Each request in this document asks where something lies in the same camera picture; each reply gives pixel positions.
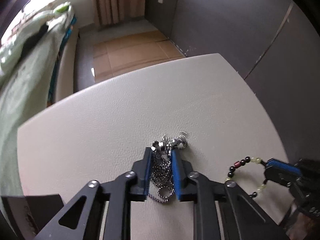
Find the cardboard box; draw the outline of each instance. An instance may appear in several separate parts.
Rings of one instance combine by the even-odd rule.
[[[95,82],[140,68],[184,58],[159,31],[138,33],[93,46]]]

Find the silver chain necklace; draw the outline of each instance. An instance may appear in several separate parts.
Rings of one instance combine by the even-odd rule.
[[[168,137],[164,134],[160,142],[154,141],[152,143],[152,170],[150,180],[158,187],[158,196],[161,198],[156,198],[149,193],[148,196],[154,201],[164,204],[174,195],[171,151],[174,148],[185,149],[188,145],[187,135],[184,131],[180,131],[177,137]]]

